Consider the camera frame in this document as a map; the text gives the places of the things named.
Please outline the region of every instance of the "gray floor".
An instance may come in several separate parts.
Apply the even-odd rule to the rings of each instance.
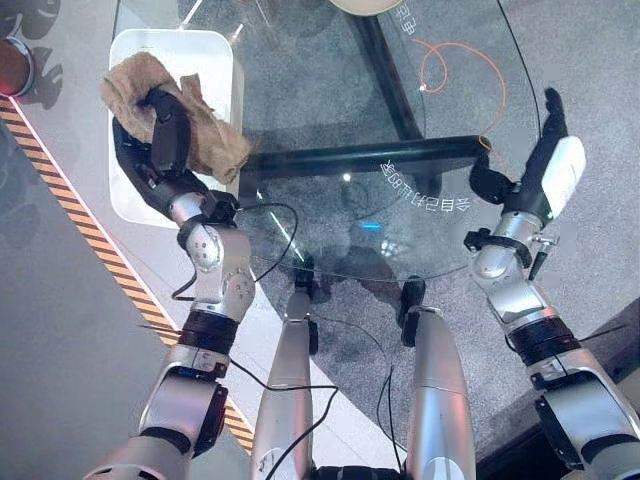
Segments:
[[[135,433],[165,353],[0,124],[0,478],[81,478]],[[191,478],[248,477],[225,431]]]
[[[435,2],[433,10],[442,13],[438,3]],[[478,22],[478,31],[495,31],[496,23],[501,20],[487,7],[492,2],[477,3],[484,6],[471,15]],[[541,107],[543,89],[557,88],[564,98],[570,132],[583,140],[587,152],[588,166],[582,183],[561,218],[549,228],[560,234],[560,247],[539,276],[576,335],[586,336],[618,315],[639,294],[640,157],[634,145],[640,139],[640,127],[634,119],[634,108],[629,108],[638,103],[639,90],[631,88],[633,82],[629,83],[629,79],[635,78],[634,72],[640,63],[637,52],[629,51],[627,46],[633,44],[634,39],[637,42],[640,3],[512,1],[505,2],[505,7]],[[459,33],[456,39],[473,41],[474,34],[456,33]],[[499,34],[497,38],[505,40]],[[594,38],[598,38],[598,42],[592,42]],[[486,45],[493,56],[501,58],[499,46],[481,44]],[[613,57],[609,54],[612,51],[628,54]],[[508,49],[503,52],[502,59],[517,70],[518,65],[514,65],[509,53]],[[516,93],[510,95],[509,109],[520,111],[522,120],[526,121],[531,103],[520,89],[524,85],[513,87],[510,83],[509,87],[510,94],[513,90]],[[456,119],[451,115],[442,117],[445,126],[436,132],[455,131],[452,122]],[[529,152],[530,139],[522,137],[523,127],[525,133],[527,128],[531,132],[530,121],[522,125],[516,119],[507,119],[489,136],[499,148],[507,147],[507,158],[519,159]],[[307,131],[307,135],[312,134],[311,129]],[[284,198],[291,197],[283,195],[277,199]],[[481,222],[475,227],[491,226]],[[282,269],[264,285],[280,312],[286,304],[290,282],[291,272]],[[394,322],[400,286],[326,276],[318,283],[316,312],[365,327],[380,339],[387,355],[396,363],[394,411],[397,418],[394,420],[404,440],[412,354],[401,347]],[[531,398],[530,386],[519,359],[506,348],[482,294],[471,284],[465,271],[428,282],[425,302],[442,308],[454,330],[469,383],[478,456],[482,458],[536,421],[533,410],[523,410],[526,402],[520,400]],[[637,322],[637,314],[629,318]],[[378,392],[385,375],[385,362],[377,347],[353,328],[322,318],[319,324],[322,346],[316,362],[363,412],[375,418]],[[601,358],[606,359],[617,348],[612,341],[609,351],[606,347],[601,351]]]

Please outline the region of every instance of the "glass table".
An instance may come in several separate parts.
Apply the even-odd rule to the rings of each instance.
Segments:
[[[377,17],[328,0],[120,8],[153,28],[214,30],[232,44],[244,71],[243,133],[254,145],[239,196],[296,209],[285,265],[312,257],[322,273],[395,282],[464,266],[467,231],[495,224],[499,212],[471,190],[472,167],[490,158],[516,178],[536,139],[525,72],[492,2],[407,0]],[[238,223],[265,265],[293,229],[275,207]]]

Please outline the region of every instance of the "robotic hand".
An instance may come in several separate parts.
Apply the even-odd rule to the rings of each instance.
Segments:
[[[485,166],[471,184],[483,199],[504,204],[494,232],[469,232],[471,274],[527,367],[542,427],[556,454],[590,478],[640,474],[640,422],[613,381],[533,283],[558,239],[542,233],[557,218],[585,167],[584,149],[568,136],[560,96],[546,91],[549,117],[518,183]],[[541,245],[535,260],[530,249]]]
[[[187,478],[190,461],[211,448],[224,420],[236,330],[255,286],[247,237],[233,222],[235,198],[209,191],[189,170],[189,120],[169,93],[146,98],[157,113],[153,144],[131,137],[114,118],[118,163],[145,202],[180,227],[178,243],[196,270],[195,297],[178,343],[168,352],[142,413],[138,435],[85,478]]]

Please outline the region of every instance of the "white container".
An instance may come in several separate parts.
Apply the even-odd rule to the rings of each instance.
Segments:
[[[180,84],[180,77],[199,74],[202,97],[215,115],[242,130],[244,75],[234,61],[229,42],[216,32],[200,30],[133,29],[120,33],[111,44],[109,68],[131,55],[145,51],[155,56]],[[177,228],[149,207],[124,174],[116,159],[109,112],[109,193],[116,213],[128,222]],[[197,175],[209,188],[237,195],[238,179],[223,186],[212,177]]]

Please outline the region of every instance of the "black cable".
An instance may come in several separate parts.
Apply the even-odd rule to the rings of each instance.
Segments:
[[[396,444],[396,434],[393,431],[393,413],[391,411],[391,375],[393,375],[393,365],[389,369],[389,383],[387,385],[387,402],[389,404],[389,430],[391,430],[391,442],[393,443],[393,453],[396,455],[396,461],[398,462],[398,472],[402,473],[402,462],[400,461],[400,455],[398,454],[398,445]]]
[[[502,13],[502,17],[504,18],[505,23],[507,24],[507,28],[509,29],[509,33],[511,34],[511,39],[513,40],[513,44],[516,47],[516,51],[518,52],[518,56],[520,57],[520,62],[522,63],[522,67],[524,68],[524,73],[527,76],[527,82],[529,83],[529,88],[531,89],[531,95],[533,96],[533,103],[536,107],[536,122],[538,126],[538,140],[542,137],[542,124],[540,122],[540,107],[538,106],[538,97],[536,97],[536,91],[533,88],[533,82],[531,81],[531,75],[529,75],[529,69],[527,68],[527,64],[524,61],[524,57],[522,52],[520,51],[520,45],[516,40],[516,36],[513,33],[513,29],[511,28],[511,22],[509,22],[509,17],[502,8],[502,3],[500,0],[496,0],[498,2],[498,7],[500,8],[500,12]]]
[[[366,328],[363,328],[360,325],[355,324],[355,323],[346,322],[344,320],[336,320],[334,318],[328,318],[328,317],[320,315],[319,313],[316,313],[316,312],[312,312],[312,315],[315,315],[316,317],[321,318],[322,320],[327,321],[327,322],[341,323],[341,324],[347,325],[349,327],[357,328],[362,333],[364,333],[367,337],[369,337],[373,341],[373,343],[376,344],[376,347],[378,347],[378,350],[380,350],[380,353],[382,353],[382,356],[384,357],[385,362],[390,367],[392,366],[391,362],[389,361],[389,358],[387,357],[386,352],[384,351],[384,348],[382,348],[382,344],[380,343],[380,341],[375,336],[373,336],[373,334],[371,332],[369,332]],[[380,428],[380,430],[382,430],[382,433],[384,433],[384,436],[387,437],[390,442],[394,443],[394,448],[397,447],[397,448],[400,448],[400,450],[406,452],[407,449],[404,446],[400,445],[398,442],[394,441],[393,438],[391,438],[391,435],[389,435],[387,433],[385,428],[382,426],[382,422],[380,421],[380,403],[382,402],[382,396],[384,395],[384,388],[387,386],[388,382],[389,382],[389,376],[386,376],[385,377],[385,381],[382,384],[382,388],[380,389],[380,396],[378,397],[378,404],[376,406],[376,421],[378,423],[378,428]]]
[[[386,13],[386,16],[390,19],[392,17],[391,13]],[[391,25],[393,25],[393,29],[396,31],[397,37],[399,39],[403,38],[403,34],[400,33],[400,29],[398,28],[398,25],[396,24],[396,22],[393,21],[393,19],[391,19]],[[400,40],[400,45],[402,46],[402,52],[407,57],[407,61],[409,62],[409,65],[412,65],[413,62],[411,61],[411,56],[409,55],[409,50],[407,49],[405,42]],[[424,123],[423,123],[423,129],[421,133],[422,133],[422,136],[424,137],[426,135],[425,132],[427,131],[427,107],[424,103],[424,95],[418,93],[418,96],[420,98],[420,102],[422,103],[422,119]]]
[[[265,477],[265,480],[270,480],[273,477],[273,475],[276,473],[276,470],[278,469],[280,464],[284,461],[285,458],[287,458],[287,455],[289,455],[293,451],[293,449],[296,448],[296,446],[302,440],[304,440],[307,436],[309,436],[311,434],[311,432],[313,432],[316,428],[318,428],[318,426],[320,426],[320,424],[322,424],[322,422],[325,421],[325,419],[327,418],[327,415],[329,414],[329,410],[331,409],[331,403],[333,402],[333,399],[338,394],[338,391],[340,389],[338,387],[336,387],[335,385],[308,385],[308,386],[305,385],[305,386],[300,386],[300,387],[270,387],[269,385],[265,384],[262,380],[260,380],[258,377],[256,377],[253,373],[251,373],[247,368],[243,367],[242,365],[240,365],[235,360],[229,359],[229,362],[232,365],[234,365],[235,367],[237,367],[240,370],[242,370],[247,375],[249,375],[262,388],[264,388],[266,390],[269,390],[271,392],[290,392],[292,390],[319,390],[319,389],[332,389],[333,390],[333,393],[329,397],[329,401],[327,402],[327,406],[325,407],[324,413],[322,414],[322,416],[316,422],[314,422],[308,429],[306,429],[304,432],[302,432],[302,434],[300,434],[300,436],[298,438],[296,438],[293,441],[293,443],[291,443],[291,445],[289,445],[286,448],[286,450],[282,453],[282,455],[280,455],[280,457],[278,458],[276,463],[273,464],[273,467],[271,467],[271,470],[269,471],[269,474]]]
[[[341,324],[347,325],[349,327],[357,328],[362,333],[364,333],[367,337],[369,337],[373,343],[376,344],[376,347],[378,347],[378,350],[380,350],[380,353],[382,353],[382,356],[384,357],[385,362],[388,363],[388,364],[390,363],[389,362],[389,358],[387,357],[387,354],[384,351],[384,348],[382,348],[382,345],[380,344],[380,341],[376,337],[374,337],[373,334],[371,332],[369,332],[369,330],[367,330],[366,328],[361,327],[360,325],[358,325],[356,323],[346,322],[344,320],[336,320],[334,318],[328,318],[328,317],[325,317],[324,315],[320,315],[319,313],[316,313],[316,312],[312,312],[311,314],[315,315],[318,318],[321,318],[322,320],[324,320],[326,322],[341,323]]]
[[[194,297],[180,297],[179,295],[182,292],[184,292],[187,288],[189,288],[191,285],[196,283],[197,276],[198,276],[198,272],[196,272],[196,269],[194,267],[193,268],[193,275],[191,276],[191,278],[187,281],[187,283],[185,283],[183,286],[181,286],[180,288],[178,288],[175,292],[173,292],[171,294],[171,299],[172,300],[177,300],[179,302],[193,302],[195,300]]]
[[[384,389],[388,383],[389,383],[389,375],[385,377],[384,383],[382,384],[382,388],[380,389],[380,395],[378,395],[378,404],[376,405],[376,422],[378,423],[378,427],[380,428],[380,430],[382,430],[382,433],[384,433],[384,436],[387,437],[390,442],[394,442],[393,438],[391,438],[391,435],[389,435],[387,431],[384,429],[384,427],[382,426],[382,421],[380,420],[380,404],[382,403],[382,396],[384,395]],[[405,447],[398,444],[397,442],[394,442],[394,450],[396,447],[400,448],[400,450],[404,452],[407,451]]]
[[[269,260],[268,258],[265,257],[260,257],[258,255],[252,255],[253,258],[258,258],[260,260]],[[444,273],[439,273],[438,275],[432,275],[429,277],[416,277],[416,278],[394,278],[394,279],[380,279],[380,278],[375,278],[375,277],[365,277],[365,276],[358,276],[358,275],[347,275],[345,273],[332,273],[329,271],[322,271],[319,270],[319,267],[314,267],[314,268],[305,268],[304,266],[300,266],[300,265],[287,265],[286,263],[282,264],[283,268],[289,268],[291,270],[307,270],[307,271],[313,271],[315,272],[317,275],[326,275],[328,277],[338,277],[338,278],[345,278],[345,279],[356,279],[356,280],[361,280],[361,281],[366,281],[366,282],[377,282],[377,283],[393,283],[394,285],[397,285],[398,282],[422,282],[424,280],[433,280],[436,278],[441,278],[444,277],[445,275],[450,275],[453,273],[457,273],[457,272],[461,272],[462,270],[466,270],[468,268],[467,265],[463,265],[461,267],[458,268],[454,268],[453,270],[450,270],[448,272],[444,272]]]
[[[628,326],[629,326],[628,323],[623,323],[622,325],[618,325],[616,327],[611,327],[608,330],[605,330],[603,332],[594,333],[593,335],[589,335],[588,337],[585,337],[585,338],[582,338],[582,339],[578,340],[578,342],[580,342],[580,343],[588,342],[589,340],[593,340],[594,338],[598,338],[598,337],[601,337],[603,335],[608,335],[609,333],[613,333],[616,330],[621,330],[621,329],[626,328]]]
[[[173,333],[176,335],[180,335],[182,333],[182,331],[180,330],[174,330],[173,328],[169,328],[169,327],[156,327],[155,325],[137,325],[140,328],[147,328],[149,330],[153,330],[154,332],[165,332],[165,333]]]
[[[255,279],[256,283],[258,283],[260,280],[262,280],[264,277],[266,277],[278,265],[280,265],[280,263],[282,263],[282,260],[284,260],[284,257],[287,256],[287,253],[289,252],[289,249],[291,248],[291,244],[293,243],[293,239],[295,238],[296,233],[298,231],[298,212],[296,212],[296,210],[291,205],[287,205],[286,203],[281,203],[281,202],[257,203],[255,205],[249,205],[249,206],[246,206],[246,207],[241,207],[241,208],[238,209],[238,212],[242,212],[243,210],[244,211],[246,211],[246,210],[255,210],[255,209],[259,209],[259,208],[269,208],[269,207],[286,208],[293,214],[293,218],[294,218],[293,232],[291,232],[291,236],[289,237],[289,243],[287,243],[287,246],[284,249],[284,251],[282,252],[282,255],[280,255],[278,260],[276,260],[276,262],[273,265],[271,265],[262,275],[260,275],[259,277],[257,277]]]
[[[266,207],[284,207],[284,208],[288,208],[291,211],[291,213],[293,213],[293,217],[295,219],[295,223],[294,223],[294,226],[293,226],[293,232],[291,233],[291,237],[289,239],[289,243],[287,244],[287,247],[284,249],[284,252],[282,252],[282,255],[280,255],[280,258],[278,258],[276,263],[274,263],[269,269],[267,269],[266,272],[264,272],[262,275],[260,275],[258,278],[255,279],[256,283],[259,282],[260,280],[262,280],[274,268],[276,268],[280,264],[280,262],[282,262],[282,260],[284,260],[284,257],[287,255],[287,252],[289,251],[289,248],[291,247],[291,244],[293,243],[293,239],[296,236],[296,232],[298,231],[298,212],[296,212],[293,207],[291,207],[290,205],[287,205],[285,203],[278,203],[278,202],[259,203],[259,204],[256,204],[256,205],[249,205],[247,207],[241,207],[237,211],[241,212],[243,210],[254,210],[254,209],[257,209],[257,208],[261,208],[261,207],[265,207],[265,208]],[[185,283],[184,285],[182,285],[180,288],[178,288],[175,292],[173,292],[171,294],[171,299],[172,300],[177,300],[179,302],[193,302],[195,300],[195,297],[181,297],[180,294],[182,292],[184,292],[185,290],[187,290],[189,287],[191,287],[191,285],[193,285],[196,282],[197,276],[198,276],[198,273],[194,268],[193,269],[193,275],[191,276],[189,281],[187,283]]]
[[[365,218],[368,217],[373,217],[374,215],[377,215],[378,213],[381,213],[383,211],[385,211],[387,208],[391,208],[393,207],[396,203],[398,203],[398,201],[402,198],[401,195],[398,195],[398,197],[396,197],[395,200],[393,200],[392,202],[383,205],[382,207],[377,208],[376,210],[373,210],[365,215],[360,215],[358,217],[355,218],[355,221],[359,221],[359,220],[364,220]]]
[[[357,180],[342,182],[340,187],[340,197],[342,198],[342,203],[344,203],[347,208],[350,208],[352,210],[364,210],[369,206],[369,190],[367,190],[367,187],[365,187],[362,182],[359,182]],[[352,198],[352,195],[349,195],[351,193],[349,190],[353,190],[354,192],[356,190],[360,190],[364,194],[364,202],[358,204],[358,202],[356,202],[356,199]]]

